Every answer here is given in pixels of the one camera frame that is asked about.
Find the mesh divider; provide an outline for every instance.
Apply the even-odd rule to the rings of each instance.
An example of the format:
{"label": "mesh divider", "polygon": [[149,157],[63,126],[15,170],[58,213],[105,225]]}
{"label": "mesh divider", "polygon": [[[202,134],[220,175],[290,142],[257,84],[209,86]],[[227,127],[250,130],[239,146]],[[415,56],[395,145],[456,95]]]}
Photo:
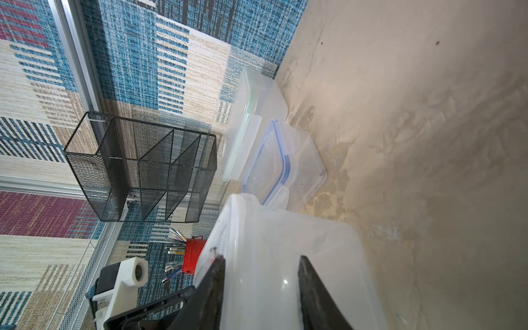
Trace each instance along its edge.
{"label": "mesh divider", "polygon": [[163,200],[169,221],[190,193],[185,222],[198,222],[216,171],[214,134],[98,112],[83,116],[64,153],[101,221],[120,221],[139,190],[142,221]]}

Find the beige wall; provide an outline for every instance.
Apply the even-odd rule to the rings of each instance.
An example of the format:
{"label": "beige wall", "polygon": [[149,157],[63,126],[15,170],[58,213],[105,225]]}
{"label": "beige wall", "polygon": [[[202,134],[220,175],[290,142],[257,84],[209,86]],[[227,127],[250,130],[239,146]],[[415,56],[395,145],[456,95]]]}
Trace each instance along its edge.
{"label": "beige wall", "polygon": [[310,1],[276,80],[391,328],[526,329],[526,1]]}

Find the plastic storage box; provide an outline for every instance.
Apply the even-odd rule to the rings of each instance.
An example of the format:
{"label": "plastic storage box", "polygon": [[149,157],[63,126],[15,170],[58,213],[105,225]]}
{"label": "plastic storage box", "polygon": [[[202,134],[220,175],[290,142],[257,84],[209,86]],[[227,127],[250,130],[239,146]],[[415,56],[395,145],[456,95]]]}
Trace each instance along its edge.
{"label": "plastic storage box", "polygon": [[299,211],[326,180],[326,170],[310,134],[272,120],[242,181],[242,192],[263,205]]}
{"label": "plastic storage box", "polygon": [[198,286],[216,255],[225,258],[221,329],[303,328],[297,270],[311,261],[355,330],[386,329],[360,238],[344,223],[229,196],[198,258]]}
{"label": "plastic storage box", "polygon": [[244,68],[225,134],[224,181],[242,180],[258,147],[253,142],[261,140],[270,120],[285,120],[287,115],[288,107],[277,83],[253,68]]}

